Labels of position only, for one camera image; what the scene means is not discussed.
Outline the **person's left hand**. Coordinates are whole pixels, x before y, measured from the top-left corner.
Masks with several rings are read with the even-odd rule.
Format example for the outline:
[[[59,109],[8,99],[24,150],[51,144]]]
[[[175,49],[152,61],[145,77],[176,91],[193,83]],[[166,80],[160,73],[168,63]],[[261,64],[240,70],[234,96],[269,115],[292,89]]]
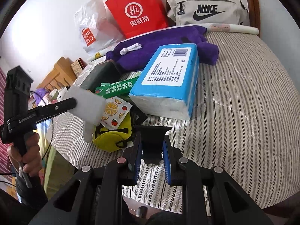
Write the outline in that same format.
[[[42,169],[42,159],[40,156],[39,134],[35,132],[28,133],[25,137],[27,152],[23,156],[19,153],[19,150],[15,147],[15,144],[9,145],[7,149],[8,157],[14,167],[19,171],[19,164],[23,163],[23,171],[31,177],[39,175]]]

